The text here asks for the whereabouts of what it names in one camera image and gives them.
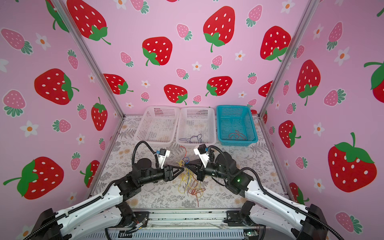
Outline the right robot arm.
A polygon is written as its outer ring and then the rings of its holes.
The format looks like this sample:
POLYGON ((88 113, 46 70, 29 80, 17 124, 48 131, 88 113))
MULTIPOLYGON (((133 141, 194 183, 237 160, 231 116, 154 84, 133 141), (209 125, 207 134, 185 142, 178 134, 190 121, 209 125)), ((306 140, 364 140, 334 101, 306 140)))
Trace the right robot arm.
POLYGON ((327 224, 318 206, 307 207, 264 188, 256 171, 249 167, 239 169, 229 153, 205 145, 195 147, 194 152, 199 158, 186 163, 185 168, 199 181, 206 176, 223 179, 226 189, 251 203, 246 214, 253 223, 273 228, 294 240, 324 240, 328 233, 343 239, 327 224))

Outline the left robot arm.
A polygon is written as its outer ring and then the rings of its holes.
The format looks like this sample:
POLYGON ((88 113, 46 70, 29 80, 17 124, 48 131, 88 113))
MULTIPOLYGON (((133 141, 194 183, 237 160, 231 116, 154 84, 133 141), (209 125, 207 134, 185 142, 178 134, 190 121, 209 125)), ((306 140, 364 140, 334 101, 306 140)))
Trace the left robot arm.
POLYGON ((146 141, 135 145, 132 153, 132 171, 111 181, 107 188, 77 205, 54 212, 48 209, 40 214, 27 240, 77 240, 109 227, 125 227, 134 223, 132 232, 142 224, 137 222, 127 200, 141 192, 142 186, 159 181, 170 182, 183 167, 165 165, 170 151, 154 151, 146 141))

